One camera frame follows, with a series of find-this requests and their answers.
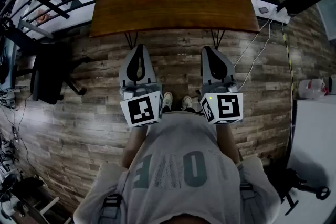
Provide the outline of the grey desk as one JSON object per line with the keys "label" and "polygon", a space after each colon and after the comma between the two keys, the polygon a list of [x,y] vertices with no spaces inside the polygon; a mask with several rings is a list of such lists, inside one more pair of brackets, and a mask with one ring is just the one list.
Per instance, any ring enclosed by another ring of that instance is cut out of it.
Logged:
{"label": "grey desk", "polygon": [[5,52],[8,59],[9,73],[5,83],[1,86],[3,90],[12,89],[15,86],[14,65],[16,64],[17,45],[10,39],[5,38]]}

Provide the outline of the black hairpin table leg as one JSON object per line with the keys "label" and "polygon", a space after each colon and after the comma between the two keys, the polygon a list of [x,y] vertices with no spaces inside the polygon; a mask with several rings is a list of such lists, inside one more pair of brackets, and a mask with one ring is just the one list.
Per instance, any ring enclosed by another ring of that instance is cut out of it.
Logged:
{"label": "black hairpin table leg", "polygon": [[225,33],[225,30],[217,30],[215,32],[215,30],[212,30],[211,29],[211,36],[212,36],[212,40],[213,40],[213,44],[214,44],[214,47],[215,49],[218,49],[220,44],[221,44],[221,41],[223,39],[223,35]]}
{"label": "black hairpin table leg", "polygon": [[130,32],[127,32],[124,34],[131,50],[136,46],[137,39],[138,39],[138,33],[139,33],[138,31],[135,33],[134,38],[132,38]]}

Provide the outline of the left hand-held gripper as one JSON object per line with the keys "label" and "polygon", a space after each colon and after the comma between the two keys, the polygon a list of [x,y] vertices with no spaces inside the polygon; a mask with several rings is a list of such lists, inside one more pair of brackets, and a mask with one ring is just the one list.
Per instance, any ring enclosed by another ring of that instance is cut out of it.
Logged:
{"label": "left hand-held gripper", "polygon": [[161,121],[162,85],[155,83],[154,68],[144,44],[137,45],[127,54],[119,69],[119,81],[123,97],[120,105],[129,127],[142,127]]}

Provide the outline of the black stand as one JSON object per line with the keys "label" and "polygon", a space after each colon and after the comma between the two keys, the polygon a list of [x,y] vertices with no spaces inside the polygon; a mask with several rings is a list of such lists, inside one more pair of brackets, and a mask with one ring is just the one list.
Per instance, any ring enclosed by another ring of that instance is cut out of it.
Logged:
{"label": "black stand", "polygon": [[285,169],[280,175],[276,176],[274,187],[279,194],[281,203],[283,203],[286,198],[290,206],[290,209],[285,213],[286,216],[289,215],[299,203],[298,200],[294,202],[289,194],[292,188],[315,194],[318,200],[325,200],[329,197],[331,191],[327,186],[316,188],[306,185],[306,182],[306,180],[299,178],[293,169]]}

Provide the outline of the person's grey printed t-shirt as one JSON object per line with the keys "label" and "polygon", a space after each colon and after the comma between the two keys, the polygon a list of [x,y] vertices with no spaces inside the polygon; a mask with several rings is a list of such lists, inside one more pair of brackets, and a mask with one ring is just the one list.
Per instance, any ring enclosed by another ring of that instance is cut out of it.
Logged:
{"label": "person's grey printed t-shirt", "polygon": [[273,224],[280,197],[258,157],[237,166],[216,126],[168,112],[148,126],[129,169],[103,163],[74,213],[75,224]]}

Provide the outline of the person's left white shoe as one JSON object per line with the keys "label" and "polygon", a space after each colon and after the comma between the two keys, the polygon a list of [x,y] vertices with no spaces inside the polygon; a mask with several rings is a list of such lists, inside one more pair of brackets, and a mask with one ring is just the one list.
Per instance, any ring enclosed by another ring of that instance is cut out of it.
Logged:
{"label": "person's left white shoe", "polygon": [[163,113],[170,112],[173,104],[173,95],[171,92],[166,92],[163,95]]}

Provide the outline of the person's left forearm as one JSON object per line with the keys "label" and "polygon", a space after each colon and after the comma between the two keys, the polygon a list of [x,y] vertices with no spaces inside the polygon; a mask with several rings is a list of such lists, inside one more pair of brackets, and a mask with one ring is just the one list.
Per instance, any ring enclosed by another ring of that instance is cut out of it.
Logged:
{"label": "person's left forearm", "polygon": [[147,131],[147,126],[135,127],[132,129],[127,144],[123,150],[121,158],[122,167],[129,169],[140,147],[146,139]]}

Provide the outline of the person's right forearm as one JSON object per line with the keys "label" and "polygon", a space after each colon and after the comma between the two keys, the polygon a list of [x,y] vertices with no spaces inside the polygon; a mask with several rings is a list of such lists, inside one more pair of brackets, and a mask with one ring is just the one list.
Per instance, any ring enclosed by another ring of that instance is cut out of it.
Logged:
{"label": "person's right forearm", "polygon": [[240,154],[230,126],[216,125],[217,144],[221,152],[229,157],[237,166],[240,164]]}

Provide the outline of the black office chair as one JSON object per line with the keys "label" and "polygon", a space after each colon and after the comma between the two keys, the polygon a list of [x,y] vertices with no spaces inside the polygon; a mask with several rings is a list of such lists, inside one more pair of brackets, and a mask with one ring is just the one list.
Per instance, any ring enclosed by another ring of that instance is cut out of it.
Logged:
{"label": "black office chair", "polygon": [[88,56],[73,60],[72,50],[66,43],[42,44],[31,73],[30,92],[33,99],[55,105],[64,98],[61,94],[64,83],[76,95],[83,96],[86,90],[77,89],[70,74],[81,64],[90,61]]}

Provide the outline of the person's right white shoe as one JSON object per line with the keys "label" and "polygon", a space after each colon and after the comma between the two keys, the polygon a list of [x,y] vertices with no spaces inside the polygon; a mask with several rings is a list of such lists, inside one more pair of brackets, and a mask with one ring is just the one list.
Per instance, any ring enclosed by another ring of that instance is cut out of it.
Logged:
{"label": "person's right white shoe", "polygon": [[192,109],[193,101],[192,98],[188,95],[184,96],[182,99],[181,110],[185,111],[187,109]]}

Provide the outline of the white power strip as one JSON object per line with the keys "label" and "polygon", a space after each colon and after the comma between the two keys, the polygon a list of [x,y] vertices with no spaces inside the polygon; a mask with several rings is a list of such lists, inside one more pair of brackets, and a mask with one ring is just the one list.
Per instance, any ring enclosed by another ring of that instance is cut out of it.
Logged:
{"label": "white power strip", "polygon": [[291,16],[288,14],[287,9],[284,7],[280,11],[276,10],[275,21],[288,24],[290,22]]}

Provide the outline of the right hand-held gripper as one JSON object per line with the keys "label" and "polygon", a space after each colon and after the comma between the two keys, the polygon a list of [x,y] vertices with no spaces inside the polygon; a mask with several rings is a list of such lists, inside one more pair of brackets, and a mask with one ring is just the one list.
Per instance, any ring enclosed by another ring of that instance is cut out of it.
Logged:
{"label": "right hand-held gripper", "polygon": [[209,124],[231,124],[243,119],[243,94],[238,91],[233,64],[217,49],[202,49],[200,105]]}

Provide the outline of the white table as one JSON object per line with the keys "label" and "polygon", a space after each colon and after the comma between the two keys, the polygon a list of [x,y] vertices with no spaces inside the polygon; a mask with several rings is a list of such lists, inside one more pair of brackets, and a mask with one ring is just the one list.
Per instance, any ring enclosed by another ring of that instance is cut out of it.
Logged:
{"label": "white table", "polygon": [[296,128],[288,167],[311,187],[326,186],[329,197],[294,190],[295,209],[286,224],[324,224],[336,208],[336,95],[297,102]]}

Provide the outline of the person's white shoe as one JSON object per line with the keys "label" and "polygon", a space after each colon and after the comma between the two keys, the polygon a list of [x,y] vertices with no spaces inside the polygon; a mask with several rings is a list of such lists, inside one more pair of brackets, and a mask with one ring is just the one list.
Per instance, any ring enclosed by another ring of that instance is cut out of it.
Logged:
{"label": "person's white shoe", "polygon": [[170,112],[173,104],[173,95],[171,92],[166,92],[163,95],[163,113]]}
{"label": "person's white shoe", "polygon": [[184,96],[182,99],[181,110],[185,111],[187,109],[192,109],[193,101],[192,98],[188,95]]}

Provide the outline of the clear plastic jug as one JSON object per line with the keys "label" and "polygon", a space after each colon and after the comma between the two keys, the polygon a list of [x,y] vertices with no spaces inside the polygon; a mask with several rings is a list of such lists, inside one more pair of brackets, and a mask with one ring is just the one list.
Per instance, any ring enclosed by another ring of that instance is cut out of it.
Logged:
{"label": "clear plastic jug", "polygon": [[299,97],[303,99],[318,99],[328,93],[328,88],[320,78],[308,79],[300,81],[298,93]]}

